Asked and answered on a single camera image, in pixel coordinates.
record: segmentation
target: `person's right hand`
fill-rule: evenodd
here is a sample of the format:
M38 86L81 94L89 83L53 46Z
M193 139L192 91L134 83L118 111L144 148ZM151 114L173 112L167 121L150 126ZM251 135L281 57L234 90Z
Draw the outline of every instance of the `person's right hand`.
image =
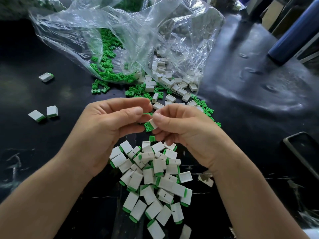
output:
M158 126L153 130L157 141L165 140L169 146L181 143L211 172L243 153L217 124L195 107L170 104L157 110L152 118Z

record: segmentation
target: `hand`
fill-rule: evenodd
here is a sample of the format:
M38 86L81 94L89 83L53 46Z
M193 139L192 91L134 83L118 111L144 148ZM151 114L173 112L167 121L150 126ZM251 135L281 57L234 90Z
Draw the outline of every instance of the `hand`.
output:
M234 154L242 153L218 125L195 107L167 105L157 110L152 118L158 126L153 130L157 141L165 140L167 145L181 143L212 172Z
M120 137L143 132L151 119L149 99L114 98L88 104L82 112L58 157L96 176L106 166L113 146Z

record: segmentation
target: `forearm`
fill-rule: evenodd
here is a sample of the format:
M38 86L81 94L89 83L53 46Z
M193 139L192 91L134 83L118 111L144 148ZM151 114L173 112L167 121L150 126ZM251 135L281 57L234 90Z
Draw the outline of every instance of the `forearm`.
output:
M90 177L54 157L0 205L0 238L53 238Z
M238 238L308 238L245 154L228 161L214 179Z

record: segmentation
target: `black table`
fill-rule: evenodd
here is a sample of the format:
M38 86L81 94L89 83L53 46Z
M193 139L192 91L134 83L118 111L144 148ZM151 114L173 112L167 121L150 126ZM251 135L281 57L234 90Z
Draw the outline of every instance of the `black table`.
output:
M84 107L93 101L124 97L127 86L111 85L105 95L91 94L90 74L43 44L28 21L1 23L0 42L0 201L60 149ZM276 39L261 25L240 15L227 15L205 68L198 96L215 110L213 117L262 171L278 197L303 227L298 210L318 209L318 182L281 144L300 131L318 138L319 80L297 60L277 67L266 54ZM50 72L55 79L42 83ZM37 124L28 113L56 105L59 119ZM149 134L127 139L141 144ZM185 151L181 171L205 168ZM121 203L127 191L119 185L121 173L108 165L85 188L56 238L149 238L147 220L128 219ZM301 185L293 189L291 183ZM183 209L192 237L232 238L231 226L216 185L193 180L192 206ZM179 238L182 225L172 219L165 227L169 238Z

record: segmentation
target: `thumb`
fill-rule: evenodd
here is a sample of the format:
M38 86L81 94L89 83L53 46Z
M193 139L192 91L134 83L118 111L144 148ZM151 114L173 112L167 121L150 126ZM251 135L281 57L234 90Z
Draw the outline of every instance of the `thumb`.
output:
M143 115L143 108L140 106L131 107L107 114L107 122L113 130L119 129L130 123L137 122Z
M154 123L163 131L171 132L171 133L177 133L177 134L183 134L185 133L189 128L187 128L187 124L185 122L185 119L181 118L170 118L163 116L160 113L154 113L153 116Z

